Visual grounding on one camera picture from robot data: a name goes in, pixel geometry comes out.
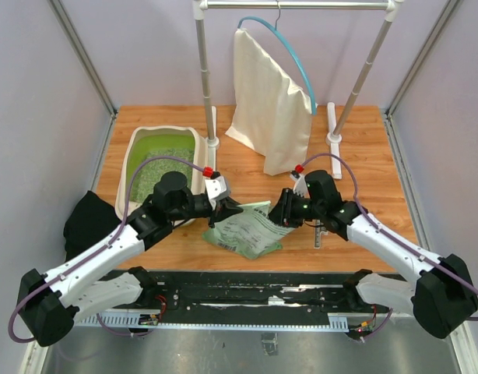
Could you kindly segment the green cat litter bag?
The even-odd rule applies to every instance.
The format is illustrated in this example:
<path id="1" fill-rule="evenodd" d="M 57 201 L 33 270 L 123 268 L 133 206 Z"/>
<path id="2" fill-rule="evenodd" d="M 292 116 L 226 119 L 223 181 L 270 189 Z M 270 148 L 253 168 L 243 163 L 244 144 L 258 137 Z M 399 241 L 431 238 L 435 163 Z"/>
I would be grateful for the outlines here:
<path id="1" fill-rule="evenodd" d="M 242 213 L 215 224 L 202 234 L 204 241 L 247 259 L 257 259 L 281 249 L 281 240 L 293 228 L 281 227 L 269 218 L 270 201 L 241 204 Z"/>

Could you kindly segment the piano pattern bag clip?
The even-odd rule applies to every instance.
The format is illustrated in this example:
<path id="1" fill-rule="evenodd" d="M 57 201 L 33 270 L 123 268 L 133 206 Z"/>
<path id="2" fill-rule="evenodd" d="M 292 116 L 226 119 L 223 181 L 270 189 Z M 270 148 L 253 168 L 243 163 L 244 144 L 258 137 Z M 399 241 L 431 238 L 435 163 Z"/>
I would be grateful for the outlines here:
<path id="1" fill-rule="evenodd" d="M 325 229 L 323 227 L 315 228 L 314 232 L 314 248 L 320 249 L 322 247 L 322 237 L 325 235 Z"/>

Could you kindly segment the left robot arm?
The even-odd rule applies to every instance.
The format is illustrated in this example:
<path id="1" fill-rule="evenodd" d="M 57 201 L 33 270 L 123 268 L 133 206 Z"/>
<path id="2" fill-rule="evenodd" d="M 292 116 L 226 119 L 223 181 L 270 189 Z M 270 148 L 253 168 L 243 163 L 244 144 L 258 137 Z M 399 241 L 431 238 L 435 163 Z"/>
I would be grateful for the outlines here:
<path id="1" fill-rule="evenodd" d="M 176 221 L 205 218 L 213 227 L 242 212 L 230 198 L 222 175 L 213 172 L 205 184 L 205 191 L 195 195 L 181 172 L 164 174 L 146 201 L 98 243 L 46 273 L 35 269 L 25 273 L 11 317 L 21 318 L 31 340 L 48 347 L 77 322 L 105 309 L 133 303 L 142 309 L 150 307 L 156 301 L 156 289 L 142 267 L 112 280 L 104 276 L 166 238 Z"/>

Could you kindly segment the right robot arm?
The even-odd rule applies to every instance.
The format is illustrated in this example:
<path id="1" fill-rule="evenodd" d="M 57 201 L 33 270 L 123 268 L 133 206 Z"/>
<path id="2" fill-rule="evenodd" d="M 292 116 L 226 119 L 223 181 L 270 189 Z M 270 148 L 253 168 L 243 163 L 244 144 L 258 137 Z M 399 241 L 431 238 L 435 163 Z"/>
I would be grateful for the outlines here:
<path id="1" fill-rule="evenodd" d="M 413 316 L 430 335 L 443 339 L 478 311 L 478 295 L 465 262 L 439 256 L 404 239 L 357 202 L 344 200 L 330 174 L 299 174 L 269 213 L 282 227 L 318 221 L 328 232 L 357 244 L 398 271 L 400 280 L 360 270 L 345 283 L 343 304 L 353 312 L 382 305 Z"/>

